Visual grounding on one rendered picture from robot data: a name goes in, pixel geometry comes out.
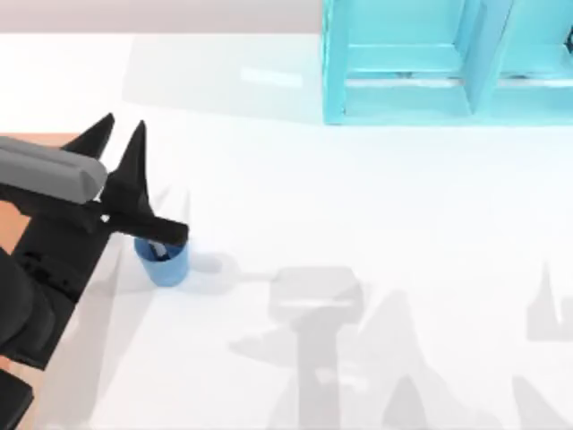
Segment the pale grey rounded box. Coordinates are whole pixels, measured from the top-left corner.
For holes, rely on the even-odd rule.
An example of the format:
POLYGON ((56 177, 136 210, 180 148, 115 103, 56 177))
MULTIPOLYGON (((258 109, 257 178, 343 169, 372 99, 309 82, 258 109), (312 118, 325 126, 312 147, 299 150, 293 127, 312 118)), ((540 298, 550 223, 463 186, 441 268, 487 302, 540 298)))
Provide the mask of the pale grey rounded box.
POLYGON ((0 136, 0 184, 60 200, 85 203, 107 181, 97 159, 0 136))

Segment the blue cup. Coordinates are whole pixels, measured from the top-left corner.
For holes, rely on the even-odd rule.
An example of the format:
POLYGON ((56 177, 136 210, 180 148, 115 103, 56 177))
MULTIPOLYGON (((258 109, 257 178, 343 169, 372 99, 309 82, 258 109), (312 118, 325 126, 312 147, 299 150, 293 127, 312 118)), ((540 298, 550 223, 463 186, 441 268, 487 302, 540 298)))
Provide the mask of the blue cup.
POLYGON ((133 246, 143 269, 156 286, 174 287, 187 277, 191 266, 189 243, 182 246, 165 245, 166 259, 158 259, 146 239, 136 237, 133 246))

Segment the light blue rack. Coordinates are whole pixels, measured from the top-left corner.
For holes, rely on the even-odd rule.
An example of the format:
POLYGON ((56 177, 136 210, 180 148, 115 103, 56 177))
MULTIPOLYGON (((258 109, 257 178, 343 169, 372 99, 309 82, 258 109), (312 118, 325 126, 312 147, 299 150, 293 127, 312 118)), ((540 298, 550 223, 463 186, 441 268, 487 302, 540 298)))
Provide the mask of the light blue rack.
POLYGON ((321 0, 329 125, 573 125, 573 0, 321 0))

